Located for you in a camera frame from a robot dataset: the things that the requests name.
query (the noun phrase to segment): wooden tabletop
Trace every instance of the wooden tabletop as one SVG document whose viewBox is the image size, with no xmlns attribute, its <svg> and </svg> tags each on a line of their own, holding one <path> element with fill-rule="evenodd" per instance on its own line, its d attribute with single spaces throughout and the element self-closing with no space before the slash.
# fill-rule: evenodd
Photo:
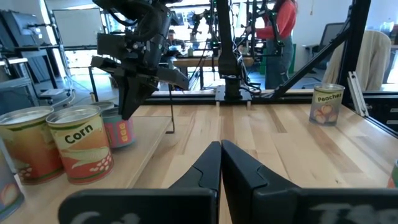
<svg viewBox="0 0 398 224">
<path fill-rule="evenodd" d="M 196 67 L 200 61 L 200 57 L 195 58 L 177 58 L 173 61 L 174 66 L 176 67 Z M 254 59 L 251 57 L 243 57 L 243 63 L 245 66 L 251 66 L 254 63 Z M 213 66 L 213 62 L 211 57 L 203 58 L 200 62 L 201 67 L 211 67 Z M 214 58 L 214 66 L 218 66 L 218 57 Z"/>
<path fill-rule="evenodd" d="M 308 121 L 310 105 L 176 106 L 176 133 L 164 136 L 134 187 L 167 188 L 212 141 L 229 139 L 301 187 L 385 187 L 398 139 L 342 107 L 338 124 Z M 136 114 L 161 116 L 164 106 Z M 224 193 L 220 223 L 231 223 Z"/>
<path fill-rule="evenodd" d="M 170 117 L 135 117 L 137 141 L 113 151 L 113 171 L 104 179 L 87 185 L 69 184 L 66 174 L 50 182 L 23 186 L 25 202 L 3 224 L 55 224 L 58 208 L 68 195 L 83 189 L 127 189 L 134 186 L 170 124 Z"/>
</svg>

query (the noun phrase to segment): office chair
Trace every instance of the office chair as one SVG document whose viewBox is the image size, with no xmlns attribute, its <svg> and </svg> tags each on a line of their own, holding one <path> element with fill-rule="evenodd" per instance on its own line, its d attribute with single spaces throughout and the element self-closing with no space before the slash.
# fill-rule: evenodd
<svg viewBox="0 0 398 224">
<path fill-rule="evenodd" d="M 312 51 L 311 54 L 315 55 L 319 53 L 324 47 L 326 47 L 332 39 L 334 39 L 337 34 L 341 31 L 341 29 L 344 26 L 344 22 L 335 22 L 335 23 L 330 23 L 325 26 L 325 30 L 323 30 L 323 35 L 321 38 L 321 42 L 319 45 L 312 45 L 310 50 Z M 318 65 L 315 66 L 315 68 L 320 69 L 320 70 L 326 70 L 327 64 L 330 60 L 331 54 L 327 56 L 325 59 L 323 59 Z M 305 89 L 306 86 L 310 86 L 313 88 L 313 86 L 317 83 L 320 83 L 321 80 L 318 79 L 317 77 L 306 77 L 306 78 L 313 78 L 316 80 L 316 82 L 313 83 L 308 83 L 303 85 L 302 89 Z"/>
</svg>

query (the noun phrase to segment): pink can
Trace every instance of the pink can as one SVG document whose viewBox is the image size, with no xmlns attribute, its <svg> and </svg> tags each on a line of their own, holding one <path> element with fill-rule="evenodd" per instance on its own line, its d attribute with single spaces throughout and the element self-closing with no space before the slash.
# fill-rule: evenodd
<svg viewBox="0 0 398 224">
<path fill-rule="evenodd" d="M 108 135 L 109 145 L 112 149 L 128 146 L 136 141 L 132 116 L 127 121 L 118 114 L 119 108 L 102 111 L 102 119 Z"/>
</svg>

